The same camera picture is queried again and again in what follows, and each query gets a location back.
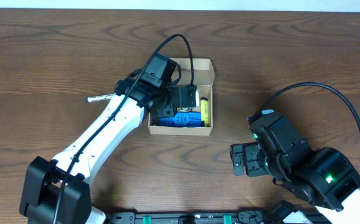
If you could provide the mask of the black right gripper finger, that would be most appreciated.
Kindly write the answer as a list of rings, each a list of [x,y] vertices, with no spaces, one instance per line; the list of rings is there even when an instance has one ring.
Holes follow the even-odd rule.
[[[230,156],[231,157],[234,157],[236,155],[243,156],[245,153],[244,146],[245,146],[245,144],[232,144],[230,146]]]
[[[232,163],[235,176],[242,176],[245,174],[244,160],[242,157],[233,157]]]

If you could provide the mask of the yellow highlighter pen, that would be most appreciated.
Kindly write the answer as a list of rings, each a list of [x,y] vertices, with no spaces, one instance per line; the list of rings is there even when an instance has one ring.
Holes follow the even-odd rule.
[[[209,103],[207,98],[201,98],[201,121],[205,127],[209,126]]]

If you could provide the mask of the blue plastic block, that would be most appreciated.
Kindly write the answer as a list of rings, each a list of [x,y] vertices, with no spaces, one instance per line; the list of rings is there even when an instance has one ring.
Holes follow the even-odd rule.
[[[196,128],[196,127],[204,127],[205,122],[203,122],[200,113],[178,112],[172,118],[158,119],[158,126],[167,126],[167,127],[175,127],[175,128]]]

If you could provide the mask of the cardboard box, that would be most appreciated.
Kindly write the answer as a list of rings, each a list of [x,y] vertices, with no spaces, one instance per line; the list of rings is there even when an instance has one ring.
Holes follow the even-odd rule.
[[[208,58],[195,58],[194,65],[194,84],[199,90],[200,99],[207,98],[209,103],[209,126],[196,128],[175,128],[158,126],[157,119],[148,119],[148,128],[151,134],[160,135],[186,135],[186,136],[208,136],[213,129],[213,83],[215,78],[214,67]],[[190,112],[201,113],[201,104],[193,108]]]

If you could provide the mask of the blue whiteboard marker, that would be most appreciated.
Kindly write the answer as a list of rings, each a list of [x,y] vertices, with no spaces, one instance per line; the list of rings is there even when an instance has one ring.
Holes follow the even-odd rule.
[[[91,97],[86,98],[85,101],[87,103],[93,103],[93,102],[97,102],[97,101],[105,101],[105,100],[110,100],[113,96],[114,96],[114,94],[91,96]]]

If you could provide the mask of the correction tape dispenser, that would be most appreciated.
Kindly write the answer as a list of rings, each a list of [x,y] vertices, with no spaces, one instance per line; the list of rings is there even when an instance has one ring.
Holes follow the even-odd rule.
[[[192,111],[192,108],[177,108],[177,111],[182,113],[188,113]]]

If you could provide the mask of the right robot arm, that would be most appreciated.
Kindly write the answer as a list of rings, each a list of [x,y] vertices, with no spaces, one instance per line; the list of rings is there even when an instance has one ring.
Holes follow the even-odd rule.
[[[266,110],[250,119],[254,142],[233,144],[236,176],[270,175],[331,223],[360,223],[360,174],[333,147],[313,150],[286,116]]]

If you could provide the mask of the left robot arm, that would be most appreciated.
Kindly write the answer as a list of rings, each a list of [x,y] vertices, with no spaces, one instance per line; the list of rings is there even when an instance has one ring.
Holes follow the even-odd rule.
[[[155,54],[115,86],[102,114],[51,160],[36,157],[26,170],[19,213],[29,223],[105,223],[91,203],[90,187],[119,143],[147,116],[170,118],[178,108],[197,107],[193,83],[178,86],[181,64]]]

